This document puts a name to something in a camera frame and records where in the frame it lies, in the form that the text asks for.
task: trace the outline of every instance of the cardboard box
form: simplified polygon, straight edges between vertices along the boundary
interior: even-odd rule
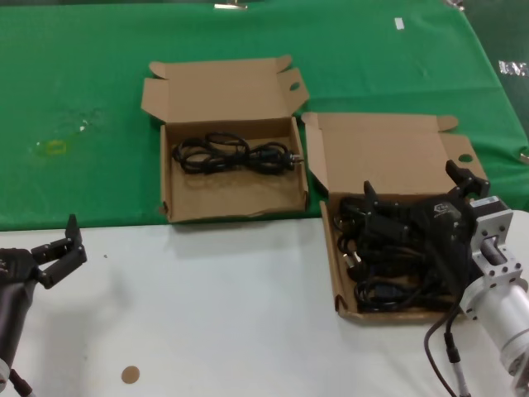
[[[455,117],[368,113],[305,113],[308,167],[328,190],[321,203],[335,310],[345,318],[422,320],[439,313],[358,313],[347,266],[336,247],[332,217],[349,194],[363,197],[368,180],[385,200],[413,202],[454,187],[445,173],[449,159],[486,178],[466,136],[450,134]]]
[[[307,176],[303,165],[283,175],[234,170],[185,174],[172,149],[188,137],[234,132],[250,146],[284,143],[303,155],[292,117],[308,92],[289,55],[261,60],[150,63],[157,79],[145,79],[141,107],[161,127],[161,199],[170,222],[219,217],[254,217],[303,211]]]

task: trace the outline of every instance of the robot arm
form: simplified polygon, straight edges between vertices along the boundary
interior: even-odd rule
[[[17,391],[23,382],[12,371],[12,363],[36,284],[49,289],[86,262],[82,242],[77,220],[70,215],[63,239],[31,252],[17,248],[0,249],[0,392],[5,389],[7,380],[13,382]],[[51,261],[56,262],[45,270],[39,268]],[[29,393],[19,391],[24,396],[30,393],[31,388]]]
[[[516,396],[529,396],[529,298],[522,279],[522,264],[506,246],[512,210],[496,196],[488,197],[488,181],[470,170],[446,163],[446,173],[456,183],[447,194],[430,197],[408,206],[381,202],[369,182],[365,183],[366,206],[376,220],[366,227],[391,233],[405,240],[410,231],[420,233],[426,252],[446,286],[470,319],[478,321],[499,350],[506,371],[514,377]],[[473,194],[478,199],[469,201]],[[398,207],[391,224],[380,208]],[[459,354],[450,332],[449,316],[445,334],[450,362],[454,364],[460,395],[468,395],[460,369]],[[432,327],[435,331],[441,324]]]

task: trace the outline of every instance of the wire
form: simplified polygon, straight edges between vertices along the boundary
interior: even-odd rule
[[[185,139],[173,149],[172,156],[186,174],[214,174],[245,166],[259,174],[279,175],[302,161],[283,143],[271,141],[252,148],[230,132]]]
[[[457,397],[457,395],[454,393],[454,391],[450,388],[448,383],[446,383],[445,378],[439,371],[439,368],[437,368],[437,364],[435,360],[433,359],[433,356],[431,355],[430,351],[430,337],[434,334],[435,331],[437,331],[444,323],[446,323],[452,316],[457,315],[457,312],[459,310],[460,301],[463,298],[463,292],[460,293],[458,298],[454,301],[452,306],[450,307],[450,310],[445,313],[445,315],[441,318],[439,318],[427,331],[426,335],[424,336],[424,351],[427,354],[428,361],[430,362],[431,368],[434,370],[434,372],[437,375],[437,378],[439,381],[445,386],[446,391],[450,394],[452,397]]]
[[[398,223],[402,209],[382,209],[385,218]],[[396,312],[411,307],[446,311],[451,306],[449,295],[436,267],[427,260],[424,240],[411,231],[409,238],[389,237],[381,226],[368,224],[363,198],[345,196],[333,218],[340,232],[338,250],[351,258],[348,276],[356,282],[355,300],[359,312]],[[406,276],[413,285],[392,279]]]
[[[13,369],[9,372],[9,380],[13,383],[13,388],[21,397],[35,397],[31,386]]]

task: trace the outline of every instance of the brown circle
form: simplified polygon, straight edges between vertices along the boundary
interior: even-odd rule
[[[128,385],[136,383],[140,379],[140,370],[136,366],[128,366],[122,372],[122,380]]]

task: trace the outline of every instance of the black power cable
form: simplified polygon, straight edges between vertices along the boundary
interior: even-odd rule
[[[448,310],[448,290],[436,267],[427,260],[421,236],[412,232],[406,241],[386,237],[368,227],[367,212],[362,198],[345,196],[333,218],[341,232],[336,242],[338,250],[349,258],[347,273],[356,282],[359,312],[397,312],[411,307]],[[393,209],[386,213],[389,218],[402,215]],[[416,282],[411,286],[392,280],[403,276]]]
[[[432,326],[431,328],[427,331],[426,335],[424,336],[424,351],[425,353],[427,354],[427,357],[428,357],[428,361],[430,362],[430,365],[431,365],[431,368],[434,370],[434,372],[436,373],[437,375],[437,378],[439,379],[439,381],[443,384],[443,386],[445,386],[445,389],[446,391],[448,391],[448,394],[451,396],[451,397],[458,397],[457,394],[450,388],[450,386],[448,385],[448,383],[446,382],[445,378],[443,377],[443,375],[441,374],[441,372],[439,371],[439,368],[437,368],[437,364],[435,362],[435,360],[433,359],[433,356],[431,355],[431,351],[430,351],[430,338],[431,338],[431,335],[434,334],[435,331],[437,331],[444,323],[446,323],[447,320],[449,320],[452,316],[456,316],[458,311],[459,311],[459,307],[460,307],[460,301],[461,301],[461,298],[463,298],[463,293],[460,294],[460,296],[458,296],[458,299],[456,299],[454,301],[454,303],[452,304],[452,306],[450,307],[450,310],[448,312],[445,313],[445,315],[441,318],[439,318]]]
[[[271,141],[250,147],[230,132],[211,132],[204,138],[188,138],[173,149],[173,158],[186,174],[214,174],[242,166],[264,175],[280,175],[302,161],[286,145]]]

